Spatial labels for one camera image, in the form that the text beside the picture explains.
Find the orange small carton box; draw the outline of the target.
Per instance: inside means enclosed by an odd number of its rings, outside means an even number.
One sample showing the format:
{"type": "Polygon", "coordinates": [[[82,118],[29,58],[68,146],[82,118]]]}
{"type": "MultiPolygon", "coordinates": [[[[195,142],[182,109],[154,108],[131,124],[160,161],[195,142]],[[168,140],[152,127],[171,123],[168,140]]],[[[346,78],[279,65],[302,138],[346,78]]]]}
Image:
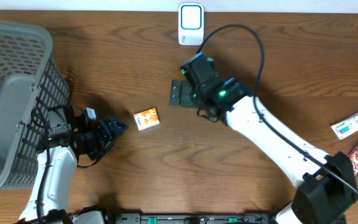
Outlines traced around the orange small carton box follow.
{"type": "Polygon", "coordinates": [[[134,115],[134,120],[139,131],[154,127],[160,124],[157,109],[151,108],[134,115]]]}

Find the white Panadol box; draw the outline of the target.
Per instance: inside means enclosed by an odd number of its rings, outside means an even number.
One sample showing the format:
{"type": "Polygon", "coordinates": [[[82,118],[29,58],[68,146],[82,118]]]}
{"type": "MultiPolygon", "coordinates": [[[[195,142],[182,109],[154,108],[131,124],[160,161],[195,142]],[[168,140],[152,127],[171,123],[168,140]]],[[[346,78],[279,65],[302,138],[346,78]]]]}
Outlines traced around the white Panadol box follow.
{"type": "Polygon", "coordinates": [[[336,124],[331,125],[331,129],[334,131],[338,139],[347,138],[358,132],[358,112],[336,124]]]}

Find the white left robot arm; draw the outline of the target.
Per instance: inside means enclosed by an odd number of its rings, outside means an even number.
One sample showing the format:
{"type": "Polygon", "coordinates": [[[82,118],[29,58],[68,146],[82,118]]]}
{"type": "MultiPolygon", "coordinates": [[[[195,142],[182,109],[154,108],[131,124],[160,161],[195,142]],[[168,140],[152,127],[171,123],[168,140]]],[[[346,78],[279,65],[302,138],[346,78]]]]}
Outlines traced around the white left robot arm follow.
{"type": "Polygon", "coordinates": [[[86,207],[68,212],[73,174],[79,157],[86,155],[96,165],[127,131],[128,126],[112,116],[98,119],[92,108],[75,116],[74,105],[54,106],[40,116],[43,129],[37,146],[38,169],[30,199],[19,223],[113,223],[103,208],[86,207]]]}

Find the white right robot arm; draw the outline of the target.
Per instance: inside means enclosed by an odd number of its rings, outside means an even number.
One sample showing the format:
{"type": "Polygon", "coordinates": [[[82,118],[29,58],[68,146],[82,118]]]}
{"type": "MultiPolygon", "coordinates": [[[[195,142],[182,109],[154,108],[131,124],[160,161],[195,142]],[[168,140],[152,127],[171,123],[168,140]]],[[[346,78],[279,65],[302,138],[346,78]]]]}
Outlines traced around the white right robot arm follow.
{"type": "Polygon", "coordinates": [[[296,188],[295,198],[274,216],[275,223],[337,223],[356,203],[352,162],[343,152],[330,155],[305,141],[277,119],[242,82],[224,81],[214,61],[198,53],[183,65],[185,79],[177,105],[223,122],[264,152],[296,188]]]}

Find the white barcode scanner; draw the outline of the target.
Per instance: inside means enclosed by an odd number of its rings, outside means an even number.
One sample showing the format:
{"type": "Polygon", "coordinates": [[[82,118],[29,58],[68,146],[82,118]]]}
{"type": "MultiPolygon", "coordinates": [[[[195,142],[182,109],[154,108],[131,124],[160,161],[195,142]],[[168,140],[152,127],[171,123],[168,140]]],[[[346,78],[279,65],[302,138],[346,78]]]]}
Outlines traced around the white barcode scanner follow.
{"type": "Polygon", "coordinates": [[[204,39],[204,7],[198,3],[183,3],[178,8],[178,43],[201,45],[204,39]]]}

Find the grey plastic basket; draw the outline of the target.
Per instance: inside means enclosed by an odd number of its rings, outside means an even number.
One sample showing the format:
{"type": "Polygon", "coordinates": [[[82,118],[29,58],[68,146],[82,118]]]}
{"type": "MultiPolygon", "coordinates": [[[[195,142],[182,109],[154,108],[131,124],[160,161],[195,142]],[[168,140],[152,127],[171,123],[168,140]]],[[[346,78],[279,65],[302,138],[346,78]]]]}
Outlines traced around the grey plastic basket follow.
{"type": "Polygon", "coordinates": [[[65,105],[70,89],[43,27],[0,21],[0,190],[31,188],[41,116],[65,105]]]}

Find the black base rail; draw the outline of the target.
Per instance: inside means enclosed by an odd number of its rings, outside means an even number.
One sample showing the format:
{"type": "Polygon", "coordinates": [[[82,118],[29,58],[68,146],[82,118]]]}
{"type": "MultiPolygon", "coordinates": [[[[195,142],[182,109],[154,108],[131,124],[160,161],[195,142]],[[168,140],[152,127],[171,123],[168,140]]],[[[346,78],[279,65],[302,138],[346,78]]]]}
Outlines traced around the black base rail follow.
{"type": "Polygon", "coordinates": [[[263,212],[244,214],[113,213],[97,206],[86,207],[69,217],[74,224],[272,224],[276,222],[274,215],[263,212]]]}

